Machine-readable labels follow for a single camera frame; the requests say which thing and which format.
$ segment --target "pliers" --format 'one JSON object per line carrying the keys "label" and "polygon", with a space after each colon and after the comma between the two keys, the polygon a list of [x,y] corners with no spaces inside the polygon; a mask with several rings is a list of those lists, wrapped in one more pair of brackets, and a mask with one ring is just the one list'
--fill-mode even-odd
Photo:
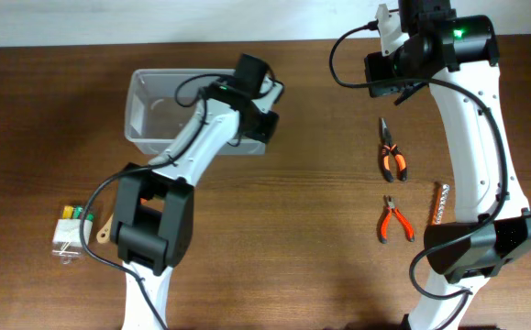
{"label": "pliers", "polygon": [[405,236],[410,242],[414,242],[414,229],[412,228],[412,225],[410,225],[410,222],[400,213],[400,210],[395,207],[395,201],[391,196],[383,196],[385,198],[385,202],[387,205],[385,206],[385,209],[387,210],[387,214],[382,219],[382,229],[381,229],[381,236],[380,241],[383,244],[387,244],[387,225],[390,224],[390,219],[392,218],[392,213],[395,214],[395,217],[398,219],[398,221],[404,226],[405,230]]}
{"label": "pliers", "polygon": [[382,154],[380,155],[380,164],[383,170],[383,176],[388,182],[393,182],[393,176],[390,172],[390,162],[389,156],[390,152],[395,156],[395,161],[397,162],[397,167],[399,170],[399,177],[401,181],[406,181],[408,179],[408,169],[405,166],[404,155],[397,148],[397,145],[393,144],[392,134],[390,130],[387,129],[387,124],[385,124],[385,119],[382,118]]}

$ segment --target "white wall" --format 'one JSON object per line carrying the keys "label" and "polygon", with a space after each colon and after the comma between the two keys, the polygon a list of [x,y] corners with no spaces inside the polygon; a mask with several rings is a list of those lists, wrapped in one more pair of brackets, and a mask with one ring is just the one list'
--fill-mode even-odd
{"label": "white wall", "polygon": [[[335,39],[397,0],[0,0],[0,46]],[[498,34],[531,33],[531,0],[452,0]],[[360,33],[360,37],[377,37]]]}

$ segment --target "table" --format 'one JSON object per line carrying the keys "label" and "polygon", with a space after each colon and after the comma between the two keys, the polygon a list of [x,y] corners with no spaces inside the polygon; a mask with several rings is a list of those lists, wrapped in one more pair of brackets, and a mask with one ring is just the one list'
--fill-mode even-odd
{"label": "table", "polygon": [[[386,328],[419,293],[407,271],[422,247],[435,182],[453,184],[444,127],[428,90],[395,97],[337,86],[331,40],[0,49],[0,329],[117,329],[125,275],[91,259],[62,265],[51,238],[64,204],[83,202],[128,162],[145,163],[123,134],[131,73],[140,68],[230,68],[263,58],[287,86],[262,157],[214,160],[197,187],[193,243],[174,271],[173,328]],[[364,79],[378,39],[350,40],[336,63]],[[501,100],[518,178],[531,203],[531,36],[500,37]],[[409,180],[378,169],[378,118],[406,156]],[[104,192],[94,230],[112,213]],[[416,230],[377,223],[390,194]],[[444,221],[453,221],[453,195]],[[91,243],[117,260],[116,247]],[[427,263],[418,277],[424,283]],[[463,325],[531,329],[531,253],[480,291]]]}

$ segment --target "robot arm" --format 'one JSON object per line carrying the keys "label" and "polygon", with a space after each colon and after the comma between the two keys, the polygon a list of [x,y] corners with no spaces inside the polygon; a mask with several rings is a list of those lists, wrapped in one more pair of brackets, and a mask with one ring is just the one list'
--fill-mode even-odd
{"label": "robot arm", "polygon": [[[495,222],[427,256],[432,269],[426,292],[445,296],[469,290],[471,294],[441,300],[423,295],[402,324],[403,329],[457,329],[474,294],[503,265],[531,249],[530,208],[515,175],[503,128],[499,51],[491,21],[486,16],[457,17],[449,0],[400,0],[399,6],[397,12],[380,5],[376,25],[370,25],[380,30],[382,38],[382,52],[365,59],[369,83],[365,87],[370,87],[371,97],[401,92],[398,105],[428,85],[398,78],[452,83],[478,95],[501,136],[501,144],[496,143],[487,116],[466,95],[429,84],[447,134],[457,222],[430,226],[425,232],[426,250],[471,233],[505,199]],[[381,83],[385,80],[392,83]],[[500,146],[509,177],[506,195],[501,188]]]}
{"label": "robot arm", "polygon": [[[145,279],[150,302],[165,324],[171,274],[192,239],[195,185],[216,153],[238,134],[263,143],[273,135],[278,116],[271,108],[281,97],[283,84],[266,77],[268,69],[261,60],[243,55],[234,79],[207,87],[205,102],[197,103],[177,138],[149,164],[165,163],[183,152],[181,157],[170,166],[120,182],[111,240],[118,245],[123,266]],[[155,196],[164,200],[163,212],[140,202]],[[161,329],[129,275],[123,329]]]}

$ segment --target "yellow object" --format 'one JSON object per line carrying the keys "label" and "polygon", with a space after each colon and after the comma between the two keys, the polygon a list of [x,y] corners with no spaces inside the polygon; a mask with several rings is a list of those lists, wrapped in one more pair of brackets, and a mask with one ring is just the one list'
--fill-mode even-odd
{"label": "yellow object", "polygon": [[63,206],[63,212],[61,213],[61,219],[71,219],[73,214],[73,206]]}

